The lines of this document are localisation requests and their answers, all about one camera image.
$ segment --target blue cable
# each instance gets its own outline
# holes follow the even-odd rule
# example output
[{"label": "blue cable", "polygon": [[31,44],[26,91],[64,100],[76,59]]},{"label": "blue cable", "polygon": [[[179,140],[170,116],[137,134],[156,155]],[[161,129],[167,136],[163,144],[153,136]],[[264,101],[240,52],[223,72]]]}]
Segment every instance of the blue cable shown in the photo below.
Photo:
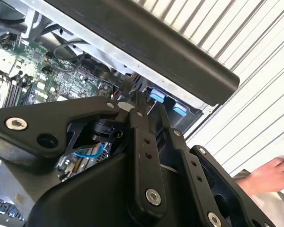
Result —
[{"label": "blue cable", "polygon": [[96,153],[95,155],[84,155],[84,154],[78,153],[77,151],[74,154],[78,157],[97,158],[97,157],[99,157],[100,155],[103,154],[103,151],[104,151],[104,145],[101,144],[100,151],[98,153]]}]

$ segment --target hex bolt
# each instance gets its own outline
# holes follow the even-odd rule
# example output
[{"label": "hex bolt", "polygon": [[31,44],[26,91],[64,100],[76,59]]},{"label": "hex bolt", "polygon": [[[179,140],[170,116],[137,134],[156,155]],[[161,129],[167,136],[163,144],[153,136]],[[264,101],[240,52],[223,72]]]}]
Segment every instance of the hex bolt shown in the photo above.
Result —
[{"label": "hex bolt", "polygon": [[115,107],[114,104],[112,104],[112,103],[106,103],[106,105],[109,106],[110,108],[114,108]]},{"label": "hex bolt", "polygon": [[6,127],[14,131],[23,131],[27,128],[27,122],[22,118],[11,117],[5,121]]},{"label": "hex bolt", "polygon": [[178,130],[174,130],[174,133],[175,133],[177,136],[181,136],[181,133],[180,133]]},{"label": "hex bolt", "polygon": [[222,226],[221,221],[216,214],[209,212],[208,213],[208,219],[214,227],[221,227]]},{"label": "hex bolt", "polygon": [[144,117],[144,115],[143,115],[141,112],[139,112],[139,111],[137,111],[137,114],[138,114],[140,117]]},{"label": "hex bolt", "polygon": [[199,151],[203,154],[206,155],[206,151],[203,148],[199,148]]},{"label": "hex bolt", "polygon": [[161,196],[156,190],[148,189],[145,193],[145,196],[150,204],[154,206],[159,206],[161,204]]}]

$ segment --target black bar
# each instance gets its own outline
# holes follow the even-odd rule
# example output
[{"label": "black bar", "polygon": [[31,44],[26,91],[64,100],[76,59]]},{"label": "black bar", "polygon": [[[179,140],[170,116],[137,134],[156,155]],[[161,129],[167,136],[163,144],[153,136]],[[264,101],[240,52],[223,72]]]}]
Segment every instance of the black bar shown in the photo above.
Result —
[{"label": "black bar", "polygon": [[239,78],[132,0],[46,0],[66,15],[210,105]]}]

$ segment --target motherboard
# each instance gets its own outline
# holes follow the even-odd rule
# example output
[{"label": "motherboard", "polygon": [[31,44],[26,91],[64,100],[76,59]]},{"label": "motherboard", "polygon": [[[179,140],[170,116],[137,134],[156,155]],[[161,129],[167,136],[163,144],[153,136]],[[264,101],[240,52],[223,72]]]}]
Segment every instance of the motherboard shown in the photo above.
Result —
[{"label": "motherboard", "polygon": [[[72,72],[55,70],[46,61],[48,49],[37,43],[5,41],[2,49],[14,57],[9,71],[9,90],[4,107],[31,105],[92,96],[110,97],[113,85],[95,76],[94,69],[80,66]],[[57,68],[72,69],[70,61],[51,60]]]}]

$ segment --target green circuit board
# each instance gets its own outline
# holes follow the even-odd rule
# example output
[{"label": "green circuit board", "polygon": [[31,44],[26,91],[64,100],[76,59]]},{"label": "green circuit board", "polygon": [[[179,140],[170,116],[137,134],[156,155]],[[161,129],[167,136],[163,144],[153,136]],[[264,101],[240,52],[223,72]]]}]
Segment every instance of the green circuit board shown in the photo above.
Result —
[{"label": "green circuit board", "polygon": [[[94,77],[83,67],[74,72],[62,72],[54,69],[44,72],[44,67],[50,68],[44,58],[48,49],[37,43],[14,45],[8,51],[15,55],[10,75],[13,76],[22,71],[23,75],[27,74],[31,78],[30,94],[26,94],[27,91],[24,89],[20,95],[20,97],[29,95],[26,105],[92,96],[110,97],[112,94],[112,85]],[[53,60],[51,62],[64,69],[75,67],[68,61]]]}]

